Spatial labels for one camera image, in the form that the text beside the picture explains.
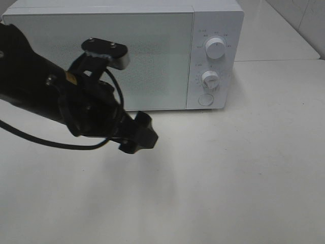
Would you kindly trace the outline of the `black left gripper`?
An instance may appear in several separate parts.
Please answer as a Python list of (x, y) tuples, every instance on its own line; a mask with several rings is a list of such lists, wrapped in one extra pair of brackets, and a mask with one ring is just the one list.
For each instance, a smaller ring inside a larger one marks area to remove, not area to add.
[(76, 137), (122, 138), (119, 150), (127, 154), (154, 148), (158, 135), (152, 118), (138, 111), (132, 119), (115, 91), (117, 87), (92, 76), (58, 79), (58, 122)]

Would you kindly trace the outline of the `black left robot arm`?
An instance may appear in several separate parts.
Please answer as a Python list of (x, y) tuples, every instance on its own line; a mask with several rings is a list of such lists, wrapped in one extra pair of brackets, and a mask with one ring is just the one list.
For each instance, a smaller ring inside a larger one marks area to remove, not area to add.
[(14, 25), (1, 25), (1, 99), (11, 105), (66, 125), (73, 136), (114, 141), (134, 154), (154, 148), (158, 135), (151, 117), (135, 118), (124, 108), (124, 98), (111, 69), (129, 63), (125, 45), (90, 38), (83, 53), (65, 70), (32, 49)]

